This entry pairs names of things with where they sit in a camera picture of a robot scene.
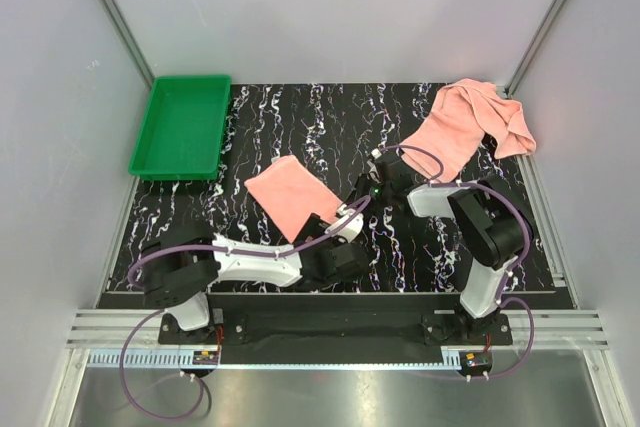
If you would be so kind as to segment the pink striped towel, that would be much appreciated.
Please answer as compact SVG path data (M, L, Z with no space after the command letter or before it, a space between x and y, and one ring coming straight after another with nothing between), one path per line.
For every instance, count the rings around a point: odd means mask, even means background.
M289 242L312 214L329 225L336 222L336 211L342 205L293 155L279 158L244 186Z

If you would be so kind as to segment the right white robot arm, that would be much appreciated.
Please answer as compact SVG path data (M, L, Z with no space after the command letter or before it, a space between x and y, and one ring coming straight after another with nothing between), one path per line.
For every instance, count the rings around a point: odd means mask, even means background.
M532 214L497 177L473 182L448 180L445 164L434 154L401 144L373 150L370 171L358 177L352 196L394 205L415 217L451 218L458 226L472 263L452 314L422 321L429 343L476 343L490 334L513 270L527 257L537 230Z

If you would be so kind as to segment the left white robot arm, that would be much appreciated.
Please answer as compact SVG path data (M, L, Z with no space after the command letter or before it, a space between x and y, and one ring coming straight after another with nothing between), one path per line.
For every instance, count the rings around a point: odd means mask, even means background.
M205 290L214 283L266 283L314 291L364 275L366 249L356 243L364 224L353 209L329 225L308 217L292 244L258 245L215 234L204 223L179 227L143 248L128 272L144 304L173 317L196 343L215 333Z

